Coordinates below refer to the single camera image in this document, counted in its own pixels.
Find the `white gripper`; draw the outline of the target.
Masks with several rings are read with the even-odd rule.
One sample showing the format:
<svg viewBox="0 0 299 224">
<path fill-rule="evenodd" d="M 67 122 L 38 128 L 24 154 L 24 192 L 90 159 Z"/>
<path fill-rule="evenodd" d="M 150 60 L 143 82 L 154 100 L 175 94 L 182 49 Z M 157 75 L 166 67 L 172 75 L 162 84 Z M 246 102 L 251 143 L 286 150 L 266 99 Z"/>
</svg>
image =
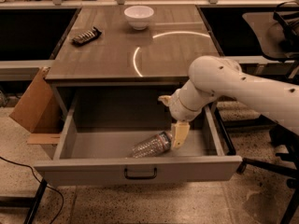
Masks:
<svg viewBox="0 0 299 224">
<path fill-rule="evenodd" d="M 202 112 L 202 93 L 198 90 L 177 89 L 171 96 L 159 96 L 158 101 L 169 107 L 172 118 L 177 120 L 171 125 L 171 148 L 179 149 L 188 136 L 190 130 L 188 122 L 194 120 Z"/>
</svg>

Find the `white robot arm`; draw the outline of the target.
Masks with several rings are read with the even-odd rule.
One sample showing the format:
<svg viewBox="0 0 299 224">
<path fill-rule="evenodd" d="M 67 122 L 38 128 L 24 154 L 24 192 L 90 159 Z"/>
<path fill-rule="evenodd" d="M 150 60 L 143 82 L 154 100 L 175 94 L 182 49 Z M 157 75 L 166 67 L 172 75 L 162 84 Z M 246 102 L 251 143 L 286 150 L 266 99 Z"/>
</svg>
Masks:
<svg viewBox="0 0 299 224">
<path fill-rule="evenodd" d="M 203 107 L 222 96 L 240 103 L 299 134 L 299 86 L 256 77 L 242 72 L 238 62 L 214 56 L 201 56 L 189 67 L 189 79 L 172 95 L 159 100 L 169 108 L 175 122 L 171 125 L 171 148 L 182 147 L 190 122 Z"/>
</svg>

